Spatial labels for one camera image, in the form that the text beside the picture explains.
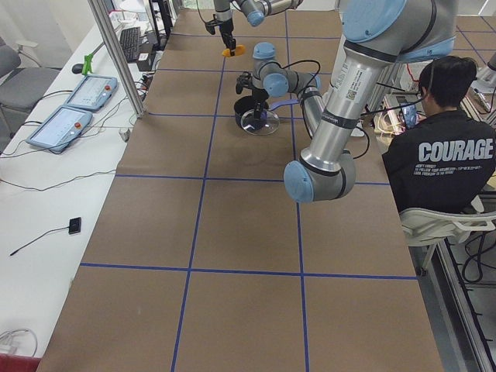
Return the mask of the yellow toy corn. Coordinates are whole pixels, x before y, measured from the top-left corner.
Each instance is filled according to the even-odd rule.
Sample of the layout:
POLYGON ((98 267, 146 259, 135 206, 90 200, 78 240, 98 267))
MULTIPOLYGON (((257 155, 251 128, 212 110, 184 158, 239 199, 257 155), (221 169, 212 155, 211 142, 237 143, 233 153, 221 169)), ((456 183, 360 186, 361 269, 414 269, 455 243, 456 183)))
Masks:
POLYGON ((237 45, 234 49, 226 48, 222 51, 222 55, 225 58, 238 57, 246 52, 246 47, 244 45, 237 45))

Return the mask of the glass pot lid blue knob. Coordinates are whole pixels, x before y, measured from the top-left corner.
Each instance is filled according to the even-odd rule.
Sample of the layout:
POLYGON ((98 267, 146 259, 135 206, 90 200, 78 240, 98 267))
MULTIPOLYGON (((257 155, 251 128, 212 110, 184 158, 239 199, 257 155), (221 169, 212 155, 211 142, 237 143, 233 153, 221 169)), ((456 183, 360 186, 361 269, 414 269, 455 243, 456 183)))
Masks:
POLYGON ((240 126, 245 132, 251 135, 268 136, 278 130, 280 119, 274 112, 263 109, 259 118, 255 116, 256 113, 254 109, 251 109, 241 116, 240 126))

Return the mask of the dark blue cooking pot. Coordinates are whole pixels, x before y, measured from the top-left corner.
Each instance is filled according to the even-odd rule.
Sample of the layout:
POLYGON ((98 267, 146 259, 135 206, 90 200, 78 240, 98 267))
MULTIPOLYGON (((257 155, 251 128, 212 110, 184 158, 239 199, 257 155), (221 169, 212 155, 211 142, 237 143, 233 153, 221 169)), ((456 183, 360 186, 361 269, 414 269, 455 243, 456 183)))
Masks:
MULTIPOLYGON (((278 102, 264 102, 263 104, 263 114, 267 112, 271 112, 274 114, 276 110, 286 106, 296 105, 298 101, 296 99, 287 99, 278 102)), ((251 96, 244 96, 238 99, 233 106, 236 118, 236 124, 238 127, 243 128, 242 117, 249 111, 253 111, 255 109, 255 100, 251 96)))

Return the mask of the black keyboard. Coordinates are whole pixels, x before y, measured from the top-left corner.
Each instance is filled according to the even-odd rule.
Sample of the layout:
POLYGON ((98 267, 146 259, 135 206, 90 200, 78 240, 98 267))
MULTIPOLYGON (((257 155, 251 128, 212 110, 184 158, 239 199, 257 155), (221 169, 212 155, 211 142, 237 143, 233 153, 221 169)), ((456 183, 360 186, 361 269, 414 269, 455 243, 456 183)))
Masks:
POLYGON ((136 61, 140 55, 141 29, 139 27, 123 29, 119 36, 119 42, 126 61, 136 61))

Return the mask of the green clamp tool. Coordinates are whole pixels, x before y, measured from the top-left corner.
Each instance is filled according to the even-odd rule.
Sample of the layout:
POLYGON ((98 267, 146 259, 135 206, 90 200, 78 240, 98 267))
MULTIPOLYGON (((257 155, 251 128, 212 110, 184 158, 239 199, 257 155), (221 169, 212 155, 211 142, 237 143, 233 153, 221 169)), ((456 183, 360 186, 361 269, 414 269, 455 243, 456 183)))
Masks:
POLYGON ((93 73, 93 70, 92 70, 93 56, 94 56, 93 53, 90 53, 90 54, 84 56, 84 63, 83 63, 82 71, 81 71, 81 73, 83 75, 88 75, 88 74, 93 73))

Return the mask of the far blue teach pendant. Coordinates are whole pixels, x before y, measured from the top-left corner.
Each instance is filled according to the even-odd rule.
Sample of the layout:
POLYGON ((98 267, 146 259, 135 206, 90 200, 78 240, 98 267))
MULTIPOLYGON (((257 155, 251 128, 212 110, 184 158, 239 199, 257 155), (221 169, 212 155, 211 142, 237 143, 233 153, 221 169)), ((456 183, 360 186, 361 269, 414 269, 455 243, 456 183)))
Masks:
POLYGON ((65 105, 89 112, 99 111, 118 87, 116 77, 89 74, 82 78, 65 105))

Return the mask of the blue teach pendant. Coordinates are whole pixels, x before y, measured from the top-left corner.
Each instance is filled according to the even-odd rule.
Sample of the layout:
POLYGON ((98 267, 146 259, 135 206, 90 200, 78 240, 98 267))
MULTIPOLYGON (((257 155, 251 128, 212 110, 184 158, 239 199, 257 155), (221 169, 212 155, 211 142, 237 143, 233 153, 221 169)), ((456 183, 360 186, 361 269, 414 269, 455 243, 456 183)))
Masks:
POLYGON ((83 133, 92 118, 89 111, 62 105, 43 121, 26 142, 53 153, 62 153, 83 133))
POLYGON ((99 111, 118 87, 116 77, 89 74, 82 78, 65 105, 89 112, 99 111))

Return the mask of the smartphone with lit screen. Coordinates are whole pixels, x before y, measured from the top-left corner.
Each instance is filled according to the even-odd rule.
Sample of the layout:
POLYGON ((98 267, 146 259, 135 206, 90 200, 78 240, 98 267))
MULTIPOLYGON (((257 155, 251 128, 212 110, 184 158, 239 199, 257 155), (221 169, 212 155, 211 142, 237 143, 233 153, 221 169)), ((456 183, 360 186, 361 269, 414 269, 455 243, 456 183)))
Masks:
POLYGON ((418 112, 415 105, 403 105, 401 113, 406 129, 413 129, 418 123, 418 112))

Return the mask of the black computer mouse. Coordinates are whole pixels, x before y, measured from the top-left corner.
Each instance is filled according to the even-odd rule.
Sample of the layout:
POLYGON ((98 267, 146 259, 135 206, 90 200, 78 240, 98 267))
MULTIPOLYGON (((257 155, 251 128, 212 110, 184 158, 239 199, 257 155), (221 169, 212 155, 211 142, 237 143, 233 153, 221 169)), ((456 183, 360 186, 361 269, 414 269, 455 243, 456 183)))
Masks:
POLYGON ((82 74, 84 69, 83 64, 75 64, 72 68, 71 71, 73 74, 82 74))

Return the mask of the brown paper table mat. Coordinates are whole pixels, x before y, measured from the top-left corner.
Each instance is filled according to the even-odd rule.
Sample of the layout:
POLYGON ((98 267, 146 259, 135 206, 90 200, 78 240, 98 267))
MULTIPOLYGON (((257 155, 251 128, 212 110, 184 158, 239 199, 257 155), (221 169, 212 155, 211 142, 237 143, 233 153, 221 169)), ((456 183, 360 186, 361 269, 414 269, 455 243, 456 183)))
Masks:
POLYGON ((440 371, 381 155, 353 138, 357 184, 296 204, 298 107, 252 136, 237 75, 184 10, 146 97, 41 371, 440 371))

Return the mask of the near blue teach pendant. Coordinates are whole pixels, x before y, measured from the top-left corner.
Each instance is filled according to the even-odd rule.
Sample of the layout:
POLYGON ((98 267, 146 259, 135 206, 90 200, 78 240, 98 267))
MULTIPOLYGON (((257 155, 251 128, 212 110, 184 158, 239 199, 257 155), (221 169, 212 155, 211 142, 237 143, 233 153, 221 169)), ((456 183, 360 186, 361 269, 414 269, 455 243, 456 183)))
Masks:
POLYGON ((89 111, 62 105, 43 121, 26 142, 53 153, 62 153, 83 133, 92 118, 89 111))

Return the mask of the seated person black jacket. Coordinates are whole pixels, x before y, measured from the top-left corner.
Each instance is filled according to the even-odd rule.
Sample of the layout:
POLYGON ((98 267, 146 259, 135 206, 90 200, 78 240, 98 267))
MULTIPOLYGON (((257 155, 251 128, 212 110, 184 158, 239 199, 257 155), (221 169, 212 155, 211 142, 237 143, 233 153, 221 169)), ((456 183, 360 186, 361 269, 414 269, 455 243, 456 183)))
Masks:
POLYGON ((399 212, 460 213, 494 173, 494 129, 460 107, 476 75, 469 57, 442 57, 422 70, 425 118, 396 136, 382 156, 399 212))

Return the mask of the grey office chair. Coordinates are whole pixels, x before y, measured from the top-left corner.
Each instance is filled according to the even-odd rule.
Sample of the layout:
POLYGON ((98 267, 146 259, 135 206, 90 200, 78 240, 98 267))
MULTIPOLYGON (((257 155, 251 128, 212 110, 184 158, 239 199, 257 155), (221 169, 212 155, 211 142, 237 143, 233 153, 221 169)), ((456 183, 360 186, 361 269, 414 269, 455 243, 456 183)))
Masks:
POLYGON ((21 53, 1 39, 1 124, 12 138, 60 72, 59 67, 20 67, 21 53))

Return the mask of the small black square device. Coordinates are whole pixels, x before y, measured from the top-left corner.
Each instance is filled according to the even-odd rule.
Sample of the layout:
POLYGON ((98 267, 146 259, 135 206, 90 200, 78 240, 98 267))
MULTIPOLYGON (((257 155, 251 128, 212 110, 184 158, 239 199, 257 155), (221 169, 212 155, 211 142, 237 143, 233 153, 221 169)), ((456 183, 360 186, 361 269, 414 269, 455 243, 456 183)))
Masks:
POLYGON ((68 226, 68 233, 74 235, 81 231, 82 217, 75 217, 70 219, 68 226))

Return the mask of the aluminium frame post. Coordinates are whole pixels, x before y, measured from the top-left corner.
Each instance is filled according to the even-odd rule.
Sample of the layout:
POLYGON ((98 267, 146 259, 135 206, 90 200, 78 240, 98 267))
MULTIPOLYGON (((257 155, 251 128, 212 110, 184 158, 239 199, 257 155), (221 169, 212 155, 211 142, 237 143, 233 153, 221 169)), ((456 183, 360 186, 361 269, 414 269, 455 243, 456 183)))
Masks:
POLYGON ((139 119, 144 114, 143 102, 138 94, 128 63, 113 29, 105 3, 102 0, 88 0, 88 4, 101 33, 102 41, 118 72, 121 85, 136 117, 139 119))

